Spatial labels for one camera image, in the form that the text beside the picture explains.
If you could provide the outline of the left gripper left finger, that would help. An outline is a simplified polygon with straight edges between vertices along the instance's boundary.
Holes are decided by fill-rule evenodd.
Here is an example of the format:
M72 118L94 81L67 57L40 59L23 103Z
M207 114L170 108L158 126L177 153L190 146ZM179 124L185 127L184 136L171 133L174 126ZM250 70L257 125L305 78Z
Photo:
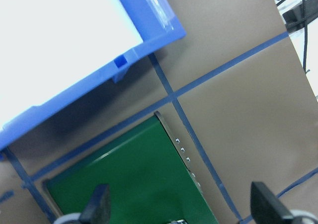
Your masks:
M109 184L99 184L79 216L80 224L109 224L111 195Z

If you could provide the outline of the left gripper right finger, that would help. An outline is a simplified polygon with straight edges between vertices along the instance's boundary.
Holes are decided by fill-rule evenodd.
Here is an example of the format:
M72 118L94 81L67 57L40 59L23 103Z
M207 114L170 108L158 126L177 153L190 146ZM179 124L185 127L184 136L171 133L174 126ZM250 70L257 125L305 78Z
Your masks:
M306 211L289 210L263 183L250 186L250 211L257 224L316 224L318 218Z

